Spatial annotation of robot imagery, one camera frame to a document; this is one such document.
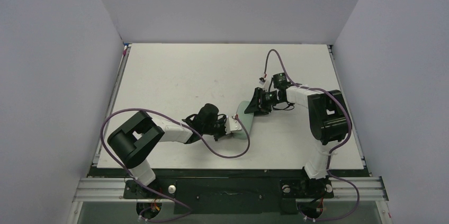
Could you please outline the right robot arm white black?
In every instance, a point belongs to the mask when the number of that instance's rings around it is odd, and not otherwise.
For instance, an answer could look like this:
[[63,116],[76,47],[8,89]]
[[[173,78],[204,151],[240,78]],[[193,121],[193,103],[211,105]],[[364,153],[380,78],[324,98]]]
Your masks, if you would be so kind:
[[352,131],[342,92],[295,85],[286,73],[278,73],[272,76],[267,89],[255,88],[244,113],[268,115],[280,103],[307,109],[310,131],[316,142],[303,169],[309,179],[328,177],[336,147],[347,142]]

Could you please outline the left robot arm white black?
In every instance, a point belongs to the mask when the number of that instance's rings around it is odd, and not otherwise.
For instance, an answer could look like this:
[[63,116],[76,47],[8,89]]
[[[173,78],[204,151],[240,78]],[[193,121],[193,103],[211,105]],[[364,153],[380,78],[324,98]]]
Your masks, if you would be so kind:
[[191,114],[181,122],[151,117],[145,111],[137,111],[107,138],[121,163],[131,176],[143,185],[156,179],[147,157],[160,142],[192,144],[203,135],[219,139],[227,134],[228,116],[210,103],[205,104],[197,114]]

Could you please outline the mint green umbrella case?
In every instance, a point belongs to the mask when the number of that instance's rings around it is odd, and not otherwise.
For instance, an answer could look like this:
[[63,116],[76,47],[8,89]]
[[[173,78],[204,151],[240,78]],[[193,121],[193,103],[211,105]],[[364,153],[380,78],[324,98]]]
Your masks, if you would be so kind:
[[[237,107],[237,111],[236,111],[236,114],[238,115],[239,120],[242,122],[243,126],[246,128],[246,131],[248,132],[248,134],[250,134],[252,124],[253,124],[253,119],[254,119],[253,113],[248,113],[248,114],[245,113],[245,110],[249,104],[250,104],[250,101],[240,102],[240,104]],[[247,135],[243,128],[233,132],[231,135],[235,139],[247,140]]]

